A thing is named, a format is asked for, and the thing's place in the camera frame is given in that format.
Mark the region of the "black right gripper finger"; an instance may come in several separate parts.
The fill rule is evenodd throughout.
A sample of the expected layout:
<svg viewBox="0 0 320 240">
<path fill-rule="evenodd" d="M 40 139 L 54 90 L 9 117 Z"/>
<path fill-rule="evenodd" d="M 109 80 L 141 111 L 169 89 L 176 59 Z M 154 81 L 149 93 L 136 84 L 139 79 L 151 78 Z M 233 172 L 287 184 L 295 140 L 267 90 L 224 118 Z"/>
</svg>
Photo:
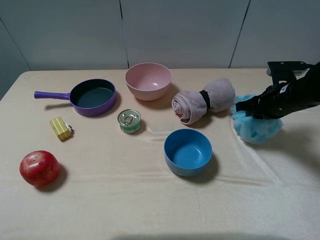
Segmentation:
<svg viewBox="0 0 320 240">
<path fill-rule="evenodd" d="M 235 104 L 236 111 L 243 111 L 253 118 L 261 118 L 262 115 L 260 113 L 259 100 L 259 96 L 253 96 L 245 101 L 240 101 Z"/>
</svg>

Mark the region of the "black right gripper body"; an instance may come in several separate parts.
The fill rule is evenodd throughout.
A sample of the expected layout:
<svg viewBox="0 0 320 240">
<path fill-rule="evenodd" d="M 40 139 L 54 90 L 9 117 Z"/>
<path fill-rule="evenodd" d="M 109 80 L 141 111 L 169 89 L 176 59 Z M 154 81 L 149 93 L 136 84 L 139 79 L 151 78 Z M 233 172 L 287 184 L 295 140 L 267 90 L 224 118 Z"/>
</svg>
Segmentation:
<svg viewBox="0 0 320 240">
<path fill-rule="evenodd" d="M 264 91 L 258 99 L 259 118 L 279 119 L 294 112 L 320 105 L 320 68 L 311 67 L 303 77 L 285 73 L 281 83 Z"/>
</svg>

